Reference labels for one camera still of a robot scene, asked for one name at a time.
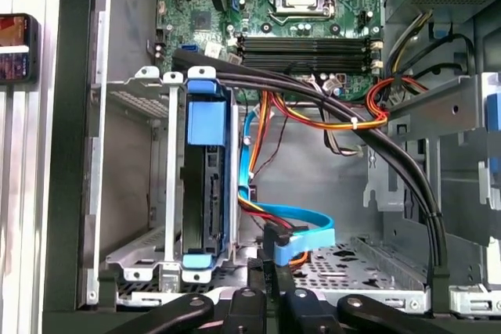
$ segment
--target metal chassis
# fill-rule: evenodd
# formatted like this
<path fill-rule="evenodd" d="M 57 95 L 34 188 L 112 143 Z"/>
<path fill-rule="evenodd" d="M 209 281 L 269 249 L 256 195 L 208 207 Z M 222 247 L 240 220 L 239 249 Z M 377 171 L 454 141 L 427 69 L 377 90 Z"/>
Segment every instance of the metal chassis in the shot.
<path fill-rule="evenodd" d="M 83 225 L 81 193 L 88 92 L 87 74 L 83 73 L 87 72 L 91 4 L 92 0 L 60 0 L 59 5 L 49 233 L 42 313 L 42 332 L 49 334 L 69 331 L 74 334 L 99 334 L 140 314 L 115 312 L 105 307 L 97 311 L 77 309 L 80 300 L 77 285 L 79 234 Z M 434 322 L 458 334 L 473 331 L 489 334 L 501 329 L 501 321 L 446 318 L 435 319 Z"/>

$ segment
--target black wire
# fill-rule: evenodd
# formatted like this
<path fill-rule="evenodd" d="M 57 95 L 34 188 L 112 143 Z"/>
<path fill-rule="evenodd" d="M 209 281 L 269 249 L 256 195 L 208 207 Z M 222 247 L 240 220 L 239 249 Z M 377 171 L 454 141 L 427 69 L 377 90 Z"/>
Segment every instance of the black wire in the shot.
<path fill-rule="evenodd" d="M 435 64 L 433 66 L 429 66 L 425 70 L 422 70 L 417 74 L 414 74 L 413 79 L 419 80 L 422 76 L 425 76 L 425 75 L 430 74 L 430 73 L 440 74 L 441 70 L 444 70 L 444 69 L 460 70 L 461 72 L 463 72 L 463 67 L 461 66 L 461 64 L 458 64 L 458 63 L 439 63 L 439 64 Z"/>
<path fill-rule="evenodd" d="M 279 136 L 279 141 L 276 143 L 276 147 L 275 147 L 275 150 L 273 151 L 273 153 L 269 156 L 269 158 L 263 162 L 263 164 L 258 168 L 258 170 L 254 173 L 254 176 L 252 178 L 252 180 L 254 180 L 256 178 L 256 176 L 258 176 L 258 174 L 266 167 L 268 166 L 271 162 L 273 162 L 273 160 L 275 159 L 276 155 L 278 154 L 279 152 L 279 149 L 280 149 L 280 146 L 282 145 L 282 139 L 283 139 L 283 132 L 285 131 L 285 127 L 287 125 L 287 121 L 289 120 L 289 117 L 285 117 L 285 119 L 283 120 L 283 123 L 282 123 L 282 128 L 280 129 L 280 136 Z"/>
<path fill-rule="evenodd" d="M 248 88 L 267 90 L 271 92 L 283 92 L 284 90 L 289 92 L 298 92 L 309 97 L 313 100 L 313 102 L 323 106 L 327 111 L 331 112 L 340 120 L 350 121 L 351 118 L 356 117 L 357 119 L 363 121 L 361 116 L 344 106 L 342 103 L 332 98 L 326 98 L 321 93 L 318 93 L 313 89 L 306 88 L 300 84 L 291 84 L 290 82 L 235 74 L 220 74 L 220 76 L 223 79 L 241 80 L 222 82 L 228 86 L 246 85 Z M 443 227 L 442 218 L 438 215 L 439 211 L 436 200 L 434 199 L 434 194 L 423 171 L 419 168 L 415 160 L 413 160 L 381 131 L 377 129 L 359 129 L 355 131 L 355 133 L 364 139 L 367 145 L 371 146 L 400 174 L 402 180 L 416 195 L 416 198 L 420 203 L 421 210 L 423 210 L 426 217 L 429 218 L 427 227 L 431 241 L 431 263 L 435 267 L 441 268 L 441 277 L 446 278 L 447 251 L 445 243 L 445 229 Z"/>
<path fill-rule="evenodd" d="M 463 34 L 450 34 L 447 37 L 443 37 L 435 42 L 433 42 L 431 45 L 428 45 L 426 48 L 418 52 L 411 60 L 409 60 L 406 64 L 401 66 L 397 73 L 398 74 L 403 74 L 410 68 L 412 68 L 417 62 L 422 60 L 423 57 L 426 55 L 430 54 L 440 46 L 455 41 L 456 39 L 463 39 L 464 43 L 466 44 L 467 47 L 467 74 L 468 75 L 473 75 L 476 72 L 476 67 L 475 67 L 475 47 L 473 45 L 473 42 L 465 35 Z"/>

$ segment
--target blue plastic tab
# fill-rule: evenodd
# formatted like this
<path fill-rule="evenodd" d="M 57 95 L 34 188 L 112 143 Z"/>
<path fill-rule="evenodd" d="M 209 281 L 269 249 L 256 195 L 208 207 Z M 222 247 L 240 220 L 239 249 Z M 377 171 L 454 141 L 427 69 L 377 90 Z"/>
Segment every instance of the blue plastic tab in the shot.
<path fill-rule="evenodd" d="M 487 129 L 489 132 L 501 131 L 501 93 L 487 96 Z"/>
<path fill-rule="evenodd" d="M 186 269 L 208 269 L 212 265 L 210 254 L 183 254 L 182 266 Z"/>
<path fill-rule="evenodd" d="M 225 146 L 226 102 L 190 102 L 188 138 L 190 145 Z"/>
<path fill-rule="evenodd" d="M 211 80 L 189 80 L 186 89 L 189 94 L 217 95 L 219 87 Z"/>
<path fill-rule="evenodd" d="M 489 132 L 501 131 L 501 93 L 494 93 L 487 96 L 487 130 Z M 499 173 L 501 158 L 492 157 L 489 159 L 489 167 L 493 174 Z"/>

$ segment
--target cable bundle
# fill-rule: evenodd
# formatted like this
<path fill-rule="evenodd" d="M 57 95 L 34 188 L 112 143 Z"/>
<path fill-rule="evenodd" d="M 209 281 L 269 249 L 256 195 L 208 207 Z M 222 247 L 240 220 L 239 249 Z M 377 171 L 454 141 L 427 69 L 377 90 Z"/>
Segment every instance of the cable bundle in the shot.
<path fill-rule="evenodd" d="M 315 89 L 305 86 L 300 81 L 278 74 L 273 74 L 275 78 L 261 77 L 260 73 L 260 71 L 256 71 L 256 76 L 220 73 L 218 74 L 218 78 L 221 84 L 229 88 L 247 88 L 261 92 L 275 93 L 272 95 L 272 100 L 278 105 L 277 108 L 286 111 L 287 116 L 294 117 L 297 121 L 321 129 L 352 129 L 369 147 L 382 156 L 407 184 L 416 197 L 420 209 L 423 211 L 426 218 L 426 226 L 430 239 L 431 264 L 427 280 L 432 287 L 433 308 L 435 312 L 448 311 L 449 270 L 445 229 L 434 194 L 424 172 L 416 161 L 383 132 L 375 128 L 386 123 L 387 114 L 375 105 L 374 97 L 379 90 L 389 85 L 392 79 L 381 81 L 369 91 L 367 95 L 367 106 L 369 111 L 375 116 L 375 119 L 366 121 L 342 102 L 327 97 L 317 92 Z M 406 80 L 411 85 L 419 85 L 411 79 L 406 78 Z M 318 107 L 345 123 L 324 124 L 309 120 L 295 113 L 293 110 L 284 106 L 283 99 L 279 96 L 279 94 L 284 92 L 304 96 L 307 100 L 315 103 Z"/>

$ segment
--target orange wire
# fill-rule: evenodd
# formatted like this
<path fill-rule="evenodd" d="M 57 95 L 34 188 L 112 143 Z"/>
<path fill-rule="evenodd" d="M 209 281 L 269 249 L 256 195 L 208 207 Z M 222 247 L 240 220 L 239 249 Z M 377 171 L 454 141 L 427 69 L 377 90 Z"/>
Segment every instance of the orange wire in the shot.
<path fill-rule="evenodd" d="M 299 265 L 299 264 L 303 264 L 304 262 L 306 262 L 306 260 L 308 259 L 308 252 L 304 252 L 303 255 L 301 256 L 301 258 L 298 258 L 297 260 L 292 260 L 289 265 L 290 266 L 296 266 L 296 265 Z"/>
<path fill-rule="evenodd" d="M 252 171 L 256 167 L 256 163 L 258 161 L 258 148 L 256 145 L 260 145 L 261 139 L 263 138 L 263 127 L 266 122 L 266 114 L 268 113 L 268 92 L 262 92 L 261 104 L 259 106 L 259 123 L 258 123 L 258 135 L 256 137 L 256 142 L 254 144 L 254 148 L 252 149 L 252 154 L 250 155 L 249 161 L 249 171 Z"/>

